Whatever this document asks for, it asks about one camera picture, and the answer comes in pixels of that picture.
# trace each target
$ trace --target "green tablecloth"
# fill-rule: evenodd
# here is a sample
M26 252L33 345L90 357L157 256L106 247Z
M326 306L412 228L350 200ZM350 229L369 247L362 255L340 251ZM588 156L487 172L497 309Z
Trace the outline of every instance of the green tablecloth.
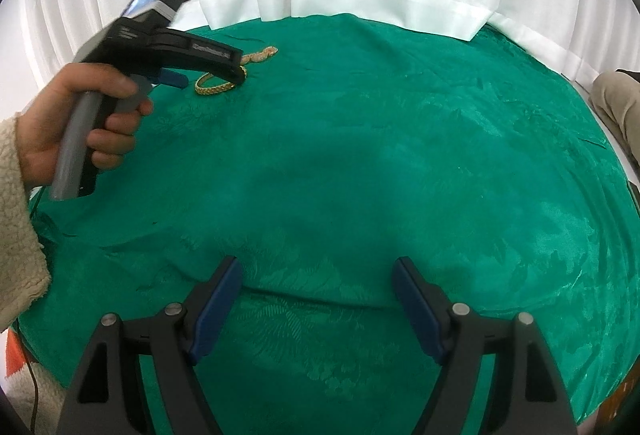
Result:
M194 32L280 51L222 95L159 86L94 195L43 199L53 280L20 323L64 385L104 312L151 315L231 254L245 287L197 370L227 435L411 432L438 367L393 295L398 256L481 313L531 312L577 419L616 387L640 352L640 220L564 79L491 28L466 43L339 15Z

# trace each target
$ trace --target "gold bracelet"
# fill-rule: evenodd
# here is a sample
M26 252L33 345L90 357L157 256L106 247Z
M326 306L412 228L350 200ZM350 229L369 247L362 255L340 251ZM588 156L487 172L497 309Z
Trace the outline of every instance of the gold bracelet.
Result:
M240 68L242 68L242 71L244 72L244 78L246 79L246 76L248 75L248 73L246 71L246 68L244 68L243 65L246 65L247 63L262 63L263 61L273 56L276 52L278 52L278 49L276 49L276 47L266 47L266 49L261 50L260 52L253 52L251 54L246 54L242 56L242 59L240 60ZM222 84L218 84L210 88L206 88L202 85L203 82L209 81L209 79L214 77L215 76L213 74L204 74L203 76L200 76L194 84L196 94L198 95L222 94L222 92L227 92L236 87L235 84L233 84L232 82L223 82Z
M246 68L241 66L242 71L244 72L244 77L246 78ZM202 85L203 82L209 81L209 79L214 78L213 74L204 74L200 76L198 80L195 82L195 90L198 95L216 95L222 94L222 92L227 92L233 88L235 88L235 84L232 82L223 82L222 84L217 84L216 86L211 86L209 88Z

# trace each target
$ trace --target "gray handle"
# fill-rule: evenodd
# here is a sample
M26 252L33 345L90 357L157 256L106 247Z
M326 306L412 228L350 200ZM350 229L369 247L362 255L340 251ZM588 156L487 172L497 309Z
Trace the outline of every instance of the gray handle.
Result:
M97 171L91 164L91 150L86 146L89 132L104 126L104 120L111 113L135 110L153 90L153 85L145 77L132 74L130 78L138 84L138 92L118 100L113 110L107 104L110 98L99 92L84 92L78 96L60 144L56 173L49 192L51 200L77 198L81 193L84 195L93 192ZM83 192L82 183L87 180L90 181L90 188Z

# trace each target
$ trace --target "cream fleece jacket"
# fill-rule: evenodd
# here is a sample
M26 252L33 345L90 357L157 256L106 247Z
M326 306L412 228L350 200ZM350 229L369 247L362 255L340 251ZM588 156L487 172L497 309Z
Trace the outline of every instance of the cream fleece jacket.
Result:
M29 220L15 125L15 117L0 122L0 332L47 291L51 279ZM32 366L39 392L36 435L54 435L64 390L46 368L37 363ZM34 391L28 369L9 376L5 388L7 398L29 426Z

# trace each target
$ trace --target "black gripper frame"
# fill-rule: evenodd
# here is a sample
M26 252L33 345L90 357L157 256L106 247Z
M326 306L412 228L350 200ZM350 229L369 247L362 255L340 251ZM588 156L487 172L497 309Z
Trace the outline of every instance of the black gripper frame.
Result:
M68 389L56 435L154 435L140 371L151 355L175 435L222 435L193 365L212 349L241 287L241 267L228 256L182 304L155 316L102 317Z
M479 435L577 434L558 367L530 314L492 319L452 304L409 258L396 261L392 279L423 351L442 365L412 435L462 433L485 354L495 354L495 366Z

